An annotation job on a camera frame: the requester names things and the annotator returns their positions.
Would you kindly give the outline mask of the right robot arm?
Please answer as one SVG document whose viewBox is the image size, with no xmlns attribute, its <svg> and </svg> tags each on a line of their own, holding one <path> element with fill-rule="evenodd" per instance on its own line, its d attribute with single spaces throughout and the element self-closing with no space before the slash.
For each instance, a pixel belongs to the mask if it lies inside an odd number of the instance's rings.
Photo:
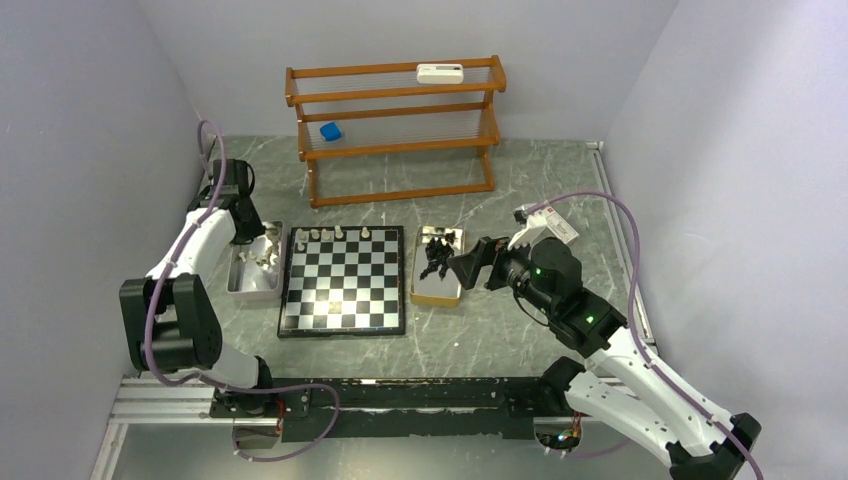
<svg viewBox="0 0 848 480">
<path fill-rule="evenodd" d="M 556 339 L 578 355 L 545 371 L 542 406 L 603 421 L 674 479 L 734 478 L 749 460 L 760 423 L 748 413 L 729 413 L 672 372 L 622 313 L 584 286 L 581 262 L 560 240 L 516 249 L 507 243 L 484 237 L 447 264 L 466 290 L 490 268 L 486 289 L 510 289 L 518 305 L 543 314 Z"/>
</svg>

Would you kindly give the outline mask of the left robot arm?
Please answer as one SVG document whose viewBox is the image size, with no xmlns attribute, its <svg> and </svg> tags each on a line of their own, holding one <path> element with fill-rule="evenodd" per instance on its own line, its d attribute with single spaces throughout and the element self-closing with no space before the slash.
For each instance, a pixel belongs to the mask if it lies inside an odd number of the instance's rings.
<svg viewBox="0 0 848 480">
<path fill-rule="evenodd" d="M 223 340 L 221 325 L 204 282 L 219 256 L 233 245 L 248 245 L 266 228 L 250 198 L 255 175 L 248 162 L 213 163 L 215 181 L 189 204 L 186 221 L 166 256 L 144 277 L 119 289 L 129 356 L 139 371 L 177 386 L 203 378 L 236 391 L 237 403 L 261 416 L 273 409 L 277 388 L 267 363 Z"/>
</svg>

